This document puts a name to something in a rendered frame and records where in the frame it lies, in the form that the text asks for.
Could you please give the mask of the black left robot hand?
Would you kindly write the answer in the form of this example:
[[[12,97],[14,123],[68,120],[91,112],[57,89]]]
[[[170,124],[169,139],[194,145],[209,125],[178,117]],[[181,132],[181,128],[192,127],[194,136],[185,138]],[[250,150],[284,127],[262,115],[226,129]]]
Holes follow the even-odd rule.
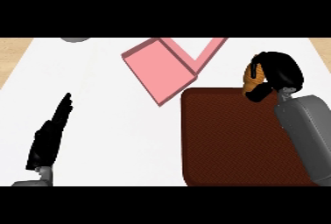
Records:
[[[58,158],[58,150],[62,132],[68,123],[68,115],[73,111],[71,93],[67,93],[57,107],[57,112],[36,132],[26,168],[33,171],[37,167],[52,167]]]

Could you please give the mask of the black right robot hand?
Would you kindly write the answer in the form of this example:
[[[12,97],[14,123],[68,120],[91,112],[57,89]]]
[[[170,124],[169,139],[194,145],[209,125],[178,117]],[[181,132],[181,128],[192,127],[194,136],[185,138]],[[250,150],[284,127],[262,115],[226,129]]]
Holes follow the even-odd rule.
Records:
[[[284,88],[294,93],[303,88],[305,77],[292,56],[281,52],[260,52],[252,59],[252,77],[256,78],[256,66],[262,65],[265,80],[255,90],[243,94],[250,101],[260,102],[272,91]]]

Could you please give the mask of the golden brown croissant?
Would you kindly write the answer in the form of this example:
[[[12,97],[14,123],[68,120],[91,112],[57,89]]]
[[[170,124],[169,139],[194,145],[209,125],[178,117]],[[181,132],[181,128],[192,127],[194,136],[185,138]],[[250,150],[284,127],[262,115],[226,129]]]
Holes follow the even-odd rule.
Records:
[[[243,93],[250,93],[259,84],[265,82],[265,71],[262,65],[256,66],[256,78],[252,77],[252,66],[247,66],[243,75]]]

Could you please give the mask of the pink box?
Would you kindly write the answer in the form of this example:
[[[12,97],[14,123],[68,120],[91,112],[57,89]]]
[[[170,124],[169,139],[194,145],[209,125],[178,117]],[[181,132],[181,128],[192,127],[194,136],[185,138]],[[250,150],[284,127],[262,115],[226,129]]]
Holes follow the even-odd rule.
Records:
[[[122,54],[159,106],[195,82],[226,40],[228,38],[212,38],[197,59],[173,38],[150,38]]]

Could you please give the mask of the dark brown tray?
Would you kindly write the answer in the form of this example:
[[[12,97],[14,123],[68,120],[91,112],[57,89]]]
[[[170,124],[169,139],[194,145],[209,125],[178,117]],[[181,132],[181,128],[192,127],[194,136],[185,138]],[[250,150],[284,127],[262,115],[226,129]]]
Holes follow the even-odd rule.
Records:
[[[181,95],[182,176],[190,186],[312,186],[275,117],[277,94],[252,102],[240,88]]]

